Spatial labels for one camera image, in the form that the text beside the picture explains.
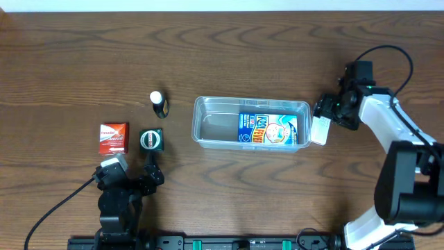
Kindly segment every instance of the bottle cap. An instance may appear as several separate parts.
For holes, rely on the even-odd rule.
[[[160,92],[158,91],[153,91],[150,94],[150,99],[154,104],[159,104],[162,102],[162,94],[160,94]]]

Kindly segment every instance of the black bottle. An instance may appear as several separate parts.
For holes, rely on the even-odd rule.
[[[168,101],[165,99],[164,95],[158,91],[153,91],[150,94],[150,99],[153,102],[154,113],[160,119],[167,117],[167,115],[169,113],[169,105],[168,105]]]

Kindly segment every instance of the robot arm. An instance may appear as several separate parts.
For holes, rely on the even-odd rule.
[[[372,94],[363,97],[359,107],[359,118],[376,135],[385,152],[389,152],[392,142],[407,141],[414,145],[423,145],[424,143],[417,138],[407,126],[398,118],[390,107],[390,98],[388,94]],[[430,143],[433,144],[435,139],[424,134],[410,117],[396,106],[398,112],[412,125],[419,133]]]
[[[444,181],[440,180],[444,180],[444,171],[440,159],[428,150],[433,147],[442,155],[443,145],[424,134],[396,98],[391,105],[393,93],[388,88],[376,87],[372,62],[357,60],[348,64],[339,85],[338,95],[321,97],[314,115],[351,130],[357,130],[361,122],[366,124],[387,153],[375,188],[375,205],[344,227],[347,248],[377,249],[377,242],[395,237],[396,231],[414,231],[419,226],[443,221]],[[423,140],[411,132],[400,116]],[[430,181],[415,182],[416,172],[430,176]]]

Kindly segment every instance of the red box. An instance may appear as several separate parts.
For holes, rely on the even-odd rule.
[[[128,123],[100,125],[99,154],[128,153],[128,138]]]

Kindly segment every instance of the black cable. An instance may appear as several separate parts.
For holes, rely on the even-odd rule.
[[[432,237],[432,236],[436,236],[442,232],[444,232],[444,224],[438,228],[436,231],[433,232],[426,232],[426,233],[422,233],[422,232],[413,232],[413,231],[406,231],[406,230],[398,230],[401,233],[408,233],[411,235],[416,235],[416,236],[422,236],[422,237]]]
[[[396,108],[396,103],[393,103],[394,98],[396,97],[396,95],[401,92],[401,90],[407,85],[407,83],[409,83],[411,76],[413,75],[413,61],[410,57],[410,55],[401,47],[395,46],[395,45],[389,45],[389,44],[385,44],[385,45],[379,45],[376,47],[373,47],[371,49],[368,49],[367,51],[363,52],[361,55],[359,55],[355,61],[361,59],[363,56],[365,56],[366,54],[370,53],[371,51],[377,50],[377,49],[383,49],[383,48],[390,48],[390,49],[395,49],[399,52],[401,52],[409,61],[409,75],[407,77],[407,79],[404,81],[404,83],[398,88],[398,90],[396,90],[396,92],[394,93],[394,95],[391,96],[390,98],[390,107],[391,109],[393,109],[393,112],[396,114],[396,116],[398,116],[398,118],[402,121],[402,123],[405,124],[405,126],[424,144],[424,146],[427,147],[427,149],[429,150],[429,152],[433,155],[433,157],[435,157],[435,160],[438,162],[439,166],[442,168],[444,167],[444,163],[442,158],[439,156],[439,153],[436,152],[436,150],[430,145],[430,143],[420,134],[420,130],[419,129],[415,129],[412,125],[410,125],[410,123],[401,115],[401,113],[398,111],[398,109]]]
[[[39,219],[39,221],[34,225],[34,227],[29,231],[28,236],[26,237],[25,240],[25,247],[24,250],[28,250],[28,245],[29,245],[29,240],[31,239],[31,236],[33,235],[35,229],[37,229],[37,227],[52,213],[54,212],[57,208],[59,208],[61,205],[63,205],[65,202],[67,202],[68,200],[70,200],[70,198],[74,197],[77,193],[79,193],[83,188],[85,188],[86,186],[88,186],[92,181],[94,180],[94,178],[91,178],[89,181],[87,181],[85,184],[83,184],[81,187],[79,187],[76,191],[74,191],[72,194],[70,194],[68,197],[66,197],[63,201],[61,201],[59,204],[55,205],[52,209],[50,209],[50,211],[48,211],[45,215],[43,215],[42,218]]]
[[[395,230],[392,234],[387,235],[386,237],[382,238],[378,242],[371,244],[369,247],[366,248],[366,250],[374,249],[375,247],[382,245],[382,244],[388,242],[389,240],[392,240],[392,239],[398,237],[399,235],[400,235],[400,232],[398,230]]]
[[[299,243],[299,236],[300,236],[300,234],[301,234],[302,232],[304,232],[304,231],[306,231],[306,230],[313,230],[313,231],[315,231],[316,233],[319,233],[319,232],[318,232],[316,229],[314,229],[314,228],[304,228],[304,229],[302,229],[302,230],[298,233],[298,235],[296,236],[296,243],[297,243],[297,244],[299,245],[299,247],[300,247],[301,249],[303,249],[303,250],[308,250],[308,249],[306,249],[304,246],[301,245],[301,243]],[[324,238],[323,238],[322,236],[319,235],[319,237],[321,238],[322,241],[324,241],[325,245],[327,246],[327,247],[325,247],[324,249],[328,249],[328,243],[327,243],[327,241],[325,241]]]

